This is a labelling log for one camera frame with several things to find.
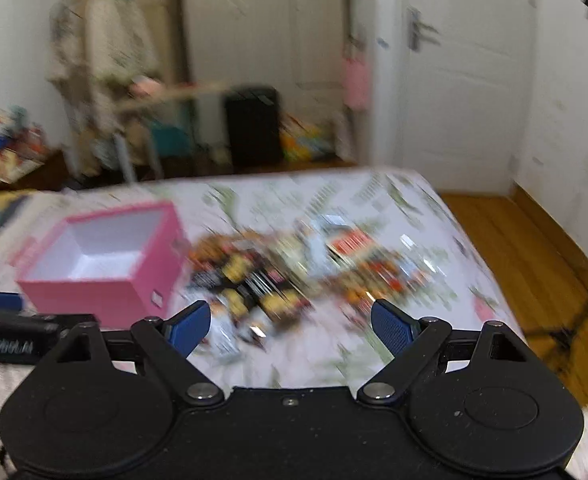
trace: wall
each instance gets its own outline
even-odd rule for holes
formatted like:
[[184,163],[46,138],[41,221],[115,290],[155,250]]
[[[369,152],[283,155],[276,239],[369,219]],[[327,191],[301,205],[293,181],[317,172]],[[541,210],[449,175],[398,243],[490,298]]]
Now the wall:
[[20,105],[42,124],[51,144],[68,142],[69,126],[48,73],[49,10],[58,0],[0,0],[0,108]]
[[536,0],[530,120],[517,182],[588,256],[588,9]]

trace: pink box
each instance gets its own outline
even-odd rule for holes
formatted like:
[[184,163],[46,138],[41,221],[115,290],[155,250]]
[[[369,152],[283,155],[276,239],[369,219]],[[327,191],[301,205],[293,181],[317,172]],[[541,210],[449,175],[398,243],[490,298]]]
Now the pink box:
[[41,313],[95,314],[128,328],[166,313],[184,239],[171,202],[71,216],[29,251],[17,282]]

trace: white door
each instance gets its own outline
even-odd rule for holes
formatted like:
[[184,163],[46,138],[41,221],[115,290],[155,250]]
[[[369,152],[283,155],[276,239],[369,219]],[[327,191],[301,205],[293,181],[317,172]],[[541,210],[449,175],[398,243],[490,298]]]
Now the white door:
[[506,192],[530,100],[531,0],[407,1],[439,34],[406,57],[399,160],[439,190]]

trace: bedsheet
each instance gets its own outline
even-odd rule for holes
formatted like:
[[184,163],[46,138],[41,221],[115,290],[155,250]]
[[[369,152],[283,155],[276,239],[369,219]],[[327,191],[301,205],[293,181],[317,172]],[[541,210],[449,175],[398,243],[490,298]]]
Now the bedsheet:
[[[175,204],[190,240],[208,230],[286,229],[303,214],[321,212],[350,218],[388,248],[400,250],[405,235],[440,270],[433,285],[398,305],[405,312],[415,318],[437,316],[463,330],[479,330],[486,320],[499,319],[520,333],[492,273],[437,193],[417,173],[392,168],[169,180],[39,194],[0,234],[0,290],[18,290],[11,266],[16,252],[64,216],[151,200]],[[177,290],[170,314],[193,299]],[[243,351],[239,361],[220,364],[199,346],[189,360],[226,394],[233,386],[347,385],[355,392],[391,360],[371,328],[357,330],[331,300],[315,301],[308,319],[268,341],[265,349],[247,345]],[[0,407],[28,371],[0,366]]]

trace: shelf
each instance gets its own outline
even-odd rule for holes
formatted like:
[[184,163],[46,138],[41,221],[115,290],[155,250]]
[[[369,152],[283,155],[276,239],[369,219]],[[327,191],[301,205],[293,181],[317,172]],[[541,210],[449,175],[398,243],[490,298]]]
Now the shelf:
[[163,103],[191,101],[204,95],[221,94],[227,92],[230,88],[231,87],[228,84],[222,82],[171,86],[155,92],[149,97],[120,100],[114,105],[114,112],[117,114],[123,112],[135,112],[136,110],[143,110],[144,108]]

